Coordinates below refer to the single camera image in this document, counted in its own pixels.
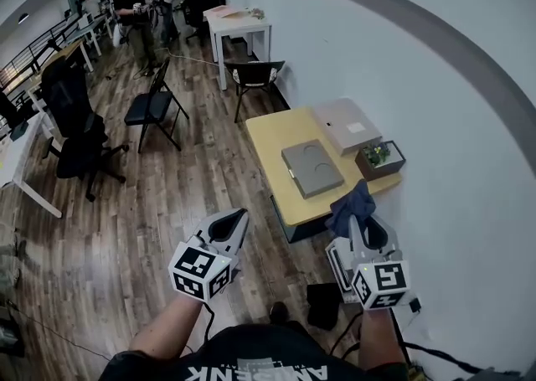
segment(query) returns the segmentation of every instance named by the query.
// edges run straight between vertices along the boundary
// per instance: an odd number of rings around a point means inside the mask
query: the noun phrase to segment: curved arch
[[[536,176],[536,107],[483,49],[409,0],[350,0],[412,34],[469,82],[497,114]]]

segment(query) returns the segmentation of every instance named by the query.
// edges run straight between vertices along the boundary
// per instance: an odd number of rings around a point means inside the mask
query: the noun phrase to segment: black t-shirt
[[[287,327],[242,325],[217,334],[199,351],[172,362],[144,353],[117,354],[100,381],[407,381],[406,366],[393,363],[365,373],[328,356],[311,338]]]
[[[145,6],[145,0],[113,0],[114,9],[133,9],[134,4],[141,3],[142,6]],[[134,23],[145,23],[149,21],[149,14],[143,13],[141,15],[127,15],[121,16],[119,22],[123,25],[133,25]]]

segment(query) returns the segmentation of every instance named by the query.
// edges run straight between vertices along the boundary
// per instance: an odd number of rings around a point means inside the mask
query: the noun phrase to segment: gray box
[[[382,138],[376,126],[349,98],[312,107],[312,115],[340,155],[378,143]]]
[[[283,149],[281,155],[304,199],[344,183],[343,176],[318,140]]]

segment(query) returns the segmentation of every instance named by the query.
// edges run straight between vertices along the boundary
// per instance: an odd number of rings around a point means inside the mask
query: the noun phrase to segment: blue cloth
[[[339,237],[350,237],[348,220],[352,214],[358,220],[359,228],[365,231],[364,221],[376,209],[376,203],[370,196],[367,182],[359,180],[348,194],[330,205],[333,216],[327,220],[326,226]]]

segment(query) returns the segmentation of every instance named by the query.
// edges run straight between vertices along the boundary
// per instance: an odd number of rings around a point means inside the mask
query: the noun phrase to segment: chair seat
[[[145,113],[149,102],[149,94],[138,95],[126,113],[125,123],[128,126],[132,126],[162,122],[168,112],[172,98],[173,94],[171,92],[157,92],[151,100],[151,108],[149,109],[151,117],[146,119]]]
[[[272,83],[277,79],[277,69],[271,69],[270,72],[270,81],[268,83]],[[240,85],[240,77],[238,76],[238,70],[233,70],[233,80]],[[247,86],[248,88],[257,88],[261,86],[266,86],[266,83],[246,83],[244,86]]]
[[[77,177],[87,172],[101,155],[102,144],[87,138],[68,138],[61,147],[61,155],[56,168],[58,178]]]

